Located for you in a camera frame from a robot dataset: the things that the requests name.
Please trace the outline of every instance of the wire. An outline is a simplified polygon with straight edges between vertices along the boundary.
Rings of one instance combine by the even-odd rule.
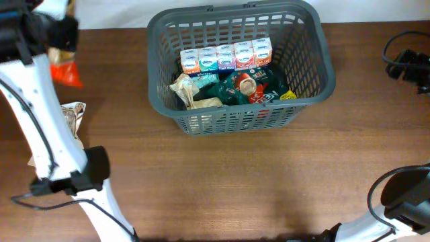
[[[396,226],[394,226],[392,223],[382,219],[381,217],[379,217],[376,213],[374,208],[372,207],[372,195],[375,191],[375,189],[378,187],[378,185],[384,181],[386,178],[390,177],[391,175],[395,175],[397,173],[402,173],[402,172],[406,172],[406,171],[430,171],[430,166],[428,165],[411,165],[411,166],[406,166],[406,167],[399,167],[396,169],[393,169],[387,173],[385,173],[384,175],[382,175],[381,177],[379,177],[374,184],[371,186],[369,193],[368,193],[368,208],[369,208],[369,212],[370,214],[379,222],[381,222],[382,224],[394,229],[395,231],[398,231],[398,229],[396,228]]]
[[[392,61],[390,59],[387,58],[386,53],[387,53],[387,49],[389,47],[389,45],[391,44],[391,42],[393,42],[395,39],[407,35],[407,34],[417,34],[417,35],[421,35],[421,36],[426,36],[426,37],[430,37],[430,34],[428,33],[424,33],[424,32],[420,32],[420,31],[405,31],[403,33],[400,33],[394,37],[392,37],[387,44],[385,45],[384,51],[382,52],[382,59],[387,62],[388,64],[391,65],[395,65],[398,67],[408,67],[408,68],[414,68],[414,69],[426,69],[426,70],[430,70],[430,65],[416,65],[416,64],[408,64],[408,63],[400,63],[400,62],[395,62]]]
[[[48,179],[50,179],[54,173],[55,167],[58,167],[58,164],[54,160],[54,153],[52,152],[52,149],[51,149],[51,146],[49,145],[48,139],[46,138],[45,134],[43,133],[43,130],[39,125],[39,122],[37,121],[36,117],[34,116],[32,110],[30,109],[30,107],[28,106],[26,101],[24,101],[19,96],[19,94],[15,90],[13,90],[12,87],[10,87],[8,84],[6,84],[2,79],[0,79],[0,84],[2,86],[4,86],[4,88],[6,88],[6,90],[8,90],[8,92],[10,92],[10,94],[12,94],[12,96],[14,98],[16,98],[16,100],[18,100],[19,104],[21,104],[22,110],[28,114],[28,116],[32,120],[34,126],[36,127],[36,130],[38,131],[40,138],[42,139],[42,142],[44,143],[46,150],[48,151],[48,156],[49,156],[49,161],[50,161]]]
[[[12,202],[14,204],[21,205],[21,206],[24,206],[26,208],[31,208],[31,209],[34,209],[34,210],[42,210],[42,211],[54,210],[54,209],[57,209],[57,208],[63,208],[65,206],[70,206],[70,205],[74,205],[74,204],[79,204],[79,203],[86,202],[86,203],[91,204],[94,207],[96,207],[98,210],[100,210],[100,212],[104,213],[106,216],[108,216],[110,219],[112,219],[126,233],[128,233],[132,238],[134,238],[134,234],[132,232],[130,232],[126,228],[126,226],[124,224],[122,224],[117,218],[115,218],[110,213],[108,213],[106,210],[104,210],[101,206],[99,206],[98,204],[96,204],[93,200],[90,200],[90,199],[79,199],[79,200],[74,200],[74,201],[65,202],[65,203],[62,203],[62,204],[57,204],[57,205],[54,205],[54,206],[47,206],[47,207],[36,206],[36,205],[33,205],[33,204],[28,204],[28,203],[25,203],[25,202],[20,202],[20,200],[23,200],[23,199],[26,199],[26,198],[31,198],[31,197],[33,197],[33,194],[24,194],[24,195],[21,195],[21,196],[13,196],[13,197],[11,197],[11,200],[12,200]]]

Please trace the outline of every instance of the wooden table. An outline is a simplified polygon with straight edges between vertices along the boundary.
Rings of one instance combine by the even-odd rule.
[[[145,30],[81,31],[85,88],[58,86],[57,94],[61,103],[87,103],[79,136],[86,147],[107,149],[114,194],[141,238],[320,233],[365,213],[368,189],[384,172],[428,162],[430,97],[389,79],[381,53],[391,36],[428,31],[430,22],[323,27],[337,74],[327,101],[285,128],[196,138],[148,102]],[[429,43],[408,36],[390,56],[403,48],[430,54]],[[4,99],[0,112],[0,241],[98,241],[79,206],[38,212],[11,204],[10,196],[27,192],[34,169]]]

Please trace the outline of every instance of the gray plastic basket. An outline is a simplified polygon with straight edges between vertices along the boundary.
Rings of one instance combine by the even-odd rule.
[[[179,52],[270,37],[272,64],[298,99],[185,110],[169,89],[182,73]],[[158,13],[148,25],[148,95],[153,108],[191,135],[288,124],[305,106],[327,99],[335,74],[320,19],[301,0],[257,1],[227,7],[187,7]]]

